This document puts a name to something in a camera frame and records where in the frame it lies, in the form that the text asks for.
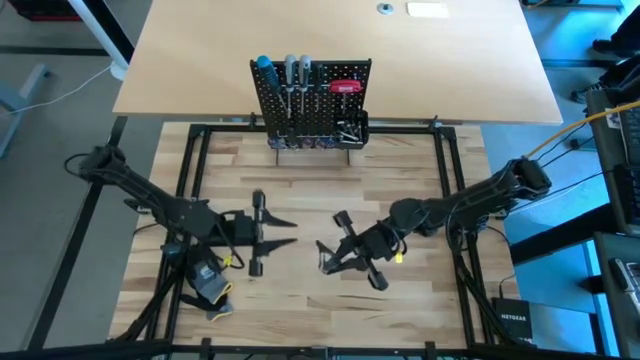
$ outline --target black metal frame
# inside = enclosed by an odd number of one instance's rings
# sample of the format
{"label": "black metal frame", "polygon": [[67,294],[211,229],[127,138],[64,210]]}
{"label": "black metal frame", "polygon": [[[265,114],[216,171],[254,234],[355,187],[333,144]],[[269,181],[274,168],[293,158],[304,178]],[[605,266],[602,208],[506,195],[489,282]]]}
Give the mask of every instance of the black metal frame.
{"label": "black metal frame", "polygon": [[[109,143],[117,145],[124,126],[126,117],[118,117],[112,129]],[[187,145],[180,170],[180,176],[176,187],[176,195],[184,195],[189,167],[196,141],[202,137],[200,144],[200,153],[197,160],[195,177],[191,196],[197,198],[200,193],[202,178],[204,175],[204,165],[206,163],[207,150],[211,136],[215,132],[265,132],[264,126],[256,125],[255,117],[247,126],[237,125],[204,125],[194,124],[189,129],[187,137]],[[436,149],[436,159],[438,162],[438,172],[442,185],[443,195],[450,193],[449,178],[447,175],[446,162],[444,157],[443,139],[447,140],[450,145],[451,158],[454,175],[456,177],[456,187],[458,190],[463,189],[464,176],[462,173],[462,165],[458,152],[457,138],[455,129],[452,127],[437,127],[435,123],[425,127],[371,127],[370,133],[373,134],[424,134],[434,136],[434,146]],[[174,286],[172,298],[167,318],[167,325],[163,339],[154,340],[157,330],[157,321],[159,311],[153,316],[147,327],[145,340],[141,341],[125,341],[125,342],[107,342],[104,344],[82,345],[61,347],[53,349],[43,349],[49,329],[56,315],[57,308],[64,294],[66,284],[73,265],[79,254],[86,231],[89,227],[91,217],[97,204],[102,184],[94,183],[91,185],[76,224],[71,232],[70,241],[65,251],[61,266],[56,274],[53,286],[48,294],[43,311],[41,312],[35,331],[29,341],[29,346],[25,351],[17,351],[11,353],[0,354],[2,359],[139,359],[141,357],[151,357],[155,355],[173,353],[199,353],[200,359],[213,359],[215,354],[285,354],[285,355],[308,355],[329,359],[339,355],[364,355],[364,356],[420,356],[425,360],[435,360],[439,356],[463,356],[469,358],[482,359],[534,359],[544,357],[546,359],[576,359],[576,355],[568,352],[556,352],[548,350],[539,350],[535,348],[513,347],[505,345],[494,345],[493,331],[489,328],[488,322],[484,316],[482,319],[483,333],[486,343],[477,343],[474,338],[473,323],[471,319],[471,309],[465,285],[456,275],[458,284],[458,296],[460,299],[460,311],[462,314],[462,325],[464,328],[467,349],[437,350],[435,343],[425,342],[424,348],[413,349],[384,349],[384,348],[336,348],[336,347],[284,347],[284,346],[212,346],[210,338],[203,338],[200,345],[173,345],[173,337],[177,322],[179,297],[182,291],[182,284]],[[166,242],[172,241],[171,234],[167,234]],[[471,268],[475,278],[481,281],[482,270],[480,267],[477,247],[475,246],[475,237],[469,243],[469,258]],[[454,256],[454,262],[461,260],[461,257]],[[158,270],[158,286],[167,276],[167,262],[161,260]],[[479,282],[481,290],[484,293],[484,284]],[[594,355],[579,354],[581,359],[613,359],[606,357],[596,357]]]}

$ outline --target black pegboard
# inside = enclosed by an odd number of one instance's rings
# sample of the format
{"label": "black pegboard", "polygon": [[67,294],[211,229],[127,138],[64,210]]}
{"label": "black pegboard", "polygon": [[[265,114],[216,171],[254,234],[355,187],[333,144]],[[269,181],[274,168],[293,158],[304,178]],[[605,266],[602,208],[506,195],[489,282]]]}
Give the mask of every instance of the black pegboard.
{"label": "black pegboard", "polygon": [[[284,62],[274,61],[273,66],[278,74],[281,85],[281,94],[287,104],[287,92],[285,91]],[[318,66],[324,68],[324,79],[320,92],[316,89],[318,78]],[[336,121],[339,118],[356,116],[359,110],[364,110],[364,99],[369,84],[371,71],[371,59],[362,61],[312,61],[311,74],[309,75],[309,88],[305,93],[298,90],[298,62],[294,65],[294,86],[291,93],[291,119],[287,118],[286,108],[265,83],[262,74],[258,70],[255,61],[250,62],[256,93],[260,102],[260,110],[264,119],[269,137],[284,137],[287,134],[297,137],[305,136],[334,136],[336,133]],[[362,91],[347,95],[346,115],[343,115],[343,96],[329,92],[329,83],[333,80],[355,79],[362,84]],[[304,94],[305,112],[300,113],[300,100]]]}

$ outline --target light wood desk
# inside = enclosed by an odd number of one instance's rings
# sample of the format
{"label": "light wood desk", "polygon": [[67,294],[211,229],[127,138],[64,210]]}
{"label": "light wood desk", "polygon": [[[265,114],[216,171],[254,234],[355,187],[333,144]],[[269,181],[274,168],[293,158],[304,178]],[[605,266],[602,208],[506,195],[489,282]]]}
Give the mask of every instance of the light wood desk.
{"label": "light wood desk", "polygon": [[372,118],[560,124],[562,117],[515,0],[441,0],[448,18],[406,1],[154,0],[114,111],[260,114],[249,60],[308,54],[371,58]]}
{"label": "light wood desk", "polygon": [[[164,125],[150,180],[165,191],[174,191],[189,125]],[[489,168],[479,128],[458,127],[457,134],[467,184],[485,179]],[[442,232],[432,238],[407,237],[409,252],[402,264],[376,262],[389,281],[383,292],[372,289],[364,273],[325,276],[317,269],[314,242],[336,248],[344,236],[333,223],[334,213],[348,210],[360,232],[388,216],[394,200],[441,197],[433,136],[372,135],[363,150],[351,152],[350,167],[346,153],[337,150],[282,151],[276,167],[275,151],[265,143],[264,133],[214,132],[201,198],[212,199],[218,212],[250,210],[251,193],[260,187],[273,215],[299,225],[265,226],[265,239],[297,237],[298,242],[264,258],[261,278],[250,278],[247,269],[224,272],[235,283],[231,316],[211,323],[201,310],[182,304],[175,342],[199,344],[202,337],[211,337],[213,345],[230,346],[421,348],[434,341],[437,348],[465,348],[453,263]],[[455,188],[453,171],[449,178]],[[139,226],[152,221],[143,216]],[[500,223],[492,225],[501,228]],[[151,298],[164,239],[160,227],[135,237],[111,336],[122,333]],[[488,296],[496,296],[499,281],[513,274],[508,246],[500,235],[484,231],[478,247]],[[250,249],[239,250],[248,261]],[[507,296],[518,296],[513,279],[504,289]],[[192,292],[188,285],[184,291]],[[480,340],[478,310],[470,302]],[[160,329],[166,315],[165,307]]]}

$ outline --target gray floor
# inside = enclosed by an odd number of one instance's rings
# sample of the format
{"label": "gray floor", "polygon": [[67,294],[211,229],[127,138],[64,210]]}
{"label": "gray floor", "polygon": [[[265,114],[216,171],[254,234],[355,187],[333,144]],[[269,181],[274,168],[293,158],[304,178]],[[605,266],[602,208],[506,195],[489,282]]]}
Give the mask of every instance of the gray floor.
{"label": "gray floor", "polygon": [[[149,3],[147,0],[109,1],[134,41]],[[535,13],[527,12],[526,16],[541,57],[561,59],[590,56],[587,49],[591,40],[610,34],[621,19],[617,12],[600,10],[591,13],[538,9]],[[585,19],[594,23],[584,23]],[[579,24],[586,24],[588,31],[578,28]],[[8,8],[0,14],[0,45],[97,47],[81,25],[29,23]],[[108,65],[106,58],[0,55],[0,79],[17,87],[39,62],[46,63],[54,74],[39,95],[41,101],[73,89]],[[566,95],[574,88],[593,82],[601,72],[575,68],[547,72],[565,126],[583,117],[583,106],[570,103]],[[24,336],[41,306],[87,188],[62,170],[62,161],[106,140],[114,120],[111,107],[119,85],[105,74],[63,102],[30,111],[9,157],[0,160],[0,204],[3,205],[0,207],[3,230],[0,284],[7,289],[0,294],[4,314],[0,324],[0,351],[23,346]],[[162,120],[131,118],[127,125],[121,147],[132,167],[142,174],[150,170]],[[502,167],[508,158],[530,150],[556,130],[537,126],[483,126],[492,170]],[[505,144],[510,148],[506,154],[500,151]],[[549,174],[554,185],[561,187],[597,172],[598,166],[595,154],[575,152],[551,165]],[[47,346],[104,340],[136,222],[136,216],[123,208],[123,197],[115,189],[103,193]],[[511,216],[506,224],[510,240],[516,242],[561,223],[599,205],[605,198],[602,180],[593,179],[564,195],[563,200],[570,201],[571,208],[559,208],[557,203],[550,202]],[[593,299],[575,285],[576,280],[588,272],[584,259],[584,249],[574,247],[519,267],[517,276],[523,298],[592,311]],[[548,316],[552,324],[563,320]],[[575,337],[557,345],[575,351],[588,351],[589,346]]]}

